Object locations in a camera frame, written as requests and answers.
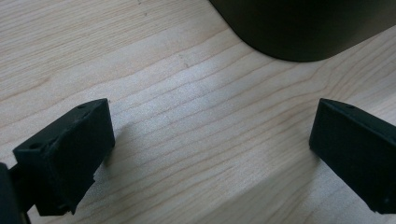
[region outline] wooden table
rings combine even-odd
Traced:
[[[329,60],[253,50],[208,1],[2,1],[0,161],[110,100],[116,147],[74,216],[35,223],[395,223],[320,161],[321,97],[396,123],[396,27]]]

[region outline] light wood surface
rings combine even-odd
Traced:
[[[396,28],[329,60],[241,42],[206,0],[1,1],[0,161],[75,105],[117,138],[74,216],[35,223],[396,223],[310,150],[321,97],[396,124]]]

